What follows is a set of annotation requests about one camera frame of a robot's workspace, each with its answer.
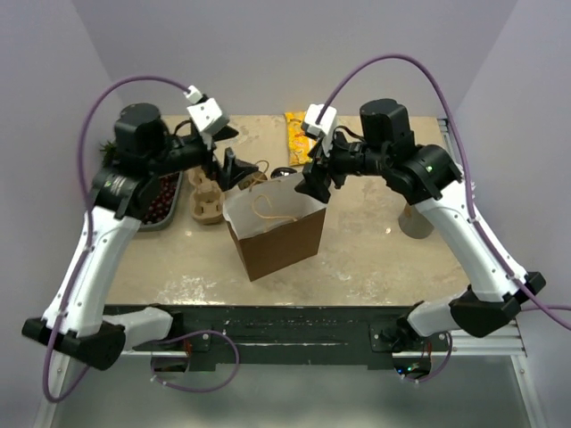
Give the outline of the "dark coffee cup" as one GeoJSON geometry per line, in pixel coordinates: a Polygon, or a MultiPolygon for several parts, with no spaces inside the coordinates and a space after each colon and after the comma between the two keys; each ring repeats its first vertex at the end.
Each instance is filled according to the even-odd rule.
{"type": "Polygon", "coordinates": [[[268,177],[266,176],[265,173],[261,172],[261,171],[255,171],[254,173],[248,175],[247,177],[245,177],[244,179],[242,179],[239,183],[238,183],[238,188],[241,191],[247,190],[247,189],[251,189],[252,187],[259,185],[261,183],[264,183],[268,180],[268,177]]]}
{"type": "Polygon", "coordinates": [[[297,170],[290,167],[278,167],[272,170],[270,177],[272,179],[277,179],[281,177],[287,177],[296,174],[297,170]]]}

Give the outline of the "brown paper bag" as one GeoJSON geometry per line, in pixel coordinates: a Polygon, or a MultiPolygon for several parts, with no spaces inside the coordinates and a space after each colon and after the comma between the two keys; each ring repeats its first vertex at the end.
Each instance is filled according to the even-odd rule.
{"type": "Polygon", "coordinates": [[[319,251],[326,204],[295,187],[297,172],[260,182],[229,196],[222,214],[251,281],[256,281],[319,251]]]}

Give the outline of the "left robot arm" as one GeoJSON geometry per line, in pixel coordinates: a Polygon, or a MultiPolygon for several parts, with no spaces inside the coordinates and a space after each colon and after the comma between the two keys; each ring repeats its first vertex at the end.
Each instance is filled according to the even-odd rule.
{"type": "Polygon", "coordinates": [[[183,343],[181,316],[160,306],[117,317],[103,310],[120,259],[159,195],[162,177],[200,167],[229,190],[257,169],[231,149],[217,160],[216,143],[237,132],[215,99],[187,111],[188,136],[171,133],[150,103],[120,113],[111,159],[92,181],[83,230],[62,285],[41,317],[24,322],[23,336],[101,371],[140,344],[156,341],[174,350],[183,343]]]}

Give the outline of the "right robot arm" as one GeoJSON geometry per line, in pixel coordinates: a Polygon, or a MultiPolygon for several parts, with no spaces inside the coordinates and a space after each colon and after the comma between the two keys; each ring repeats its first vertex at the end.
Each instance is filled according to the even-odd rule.
{"type": "Polygon", "coordinates": [[[462,330],[483,338],[514,320],[546,281],[500,254],[499,240],[468,206],[472,199],[457,163],[439,145],[416,143],[408,111],[394,99],[363,104],[360,124],[363,136],[350,142],[335,108],[309,106],[302,131],[316,144],[296,192],[327,203],[329,188],[341,188],[348,176],[382,177],[438,231],[469,280],[464,292],[416,304],[382,339],[418,350],[434,333],[462,330]]]}

